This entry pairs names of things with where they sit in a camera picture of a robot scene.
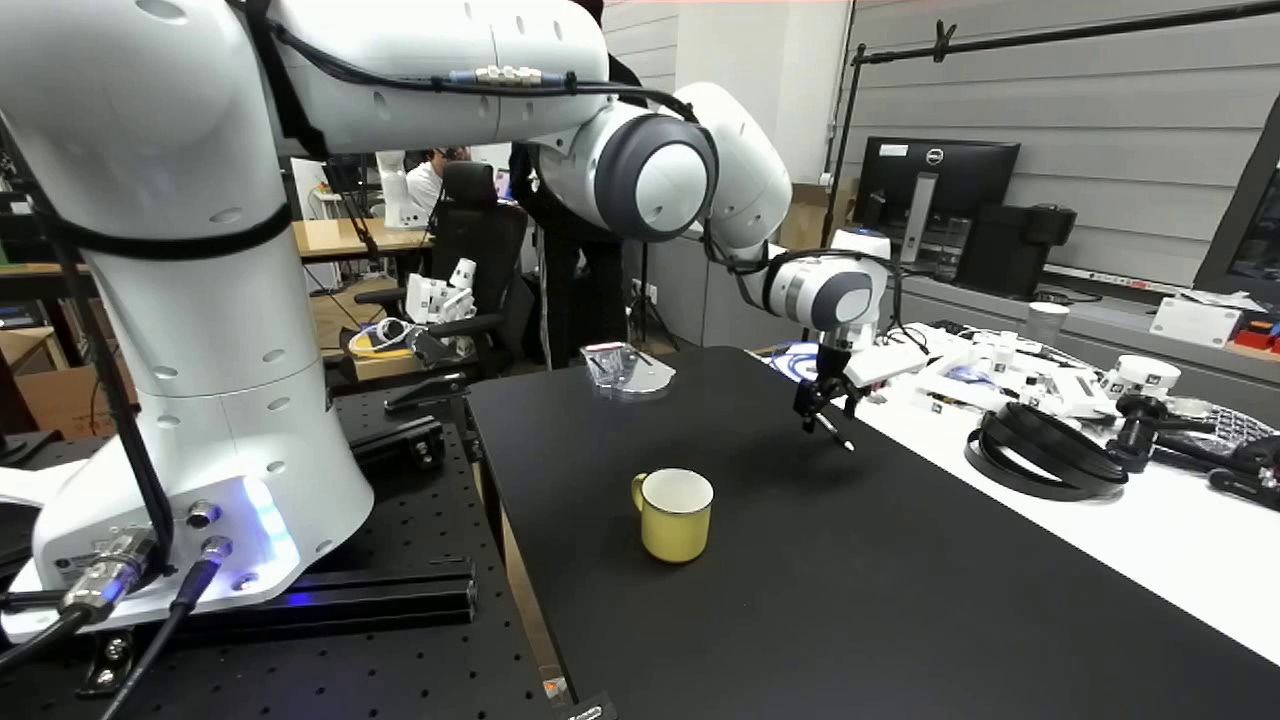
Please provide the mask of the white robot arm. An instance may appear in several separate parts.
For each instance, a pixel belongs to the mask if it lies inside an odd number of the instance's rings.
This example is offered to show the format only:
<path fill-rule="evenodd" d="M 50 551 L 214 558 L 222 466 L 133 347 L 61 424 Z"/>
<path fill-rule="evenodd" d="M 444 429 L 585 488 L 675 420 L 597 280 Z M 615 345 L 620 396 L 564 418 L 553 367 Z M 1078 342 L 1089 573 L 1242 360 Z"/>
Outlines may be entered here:
<path fill-rule="evenodd" d="M 0 115 L 84 257 L 133 406 L 37 505 L 17 644 L 276 602 L 371 516 L 301 284 L 287 154 L 528 146 L 620 239 L 702 238 L 749 306 L 852 334 L 876 280 L 785 251 L 789 169 L 722 83 L 607 75 L 577 0 L 0 0 Z"/>

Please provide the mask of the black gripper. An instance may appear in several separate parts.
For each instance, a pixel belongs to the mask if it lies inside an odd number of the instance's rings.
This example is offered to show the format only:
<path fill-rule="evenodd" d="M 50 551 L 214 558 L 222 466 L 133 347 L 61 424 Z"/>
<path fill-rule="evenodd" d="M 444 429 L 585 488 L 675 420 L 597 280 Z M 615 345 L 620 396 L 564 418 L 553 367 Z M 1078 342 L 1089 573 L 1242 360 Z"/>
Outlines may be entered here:
<path fill-rule="evenodd" d="M 798 385 L 793 407 L 799 418 L 818 418 L 836 396 L 849 396 L 852 391 L 849 360 L 852 360 L 852 347 L 844 342 L 821 342 L 818 345 L 818 375 Z"/>

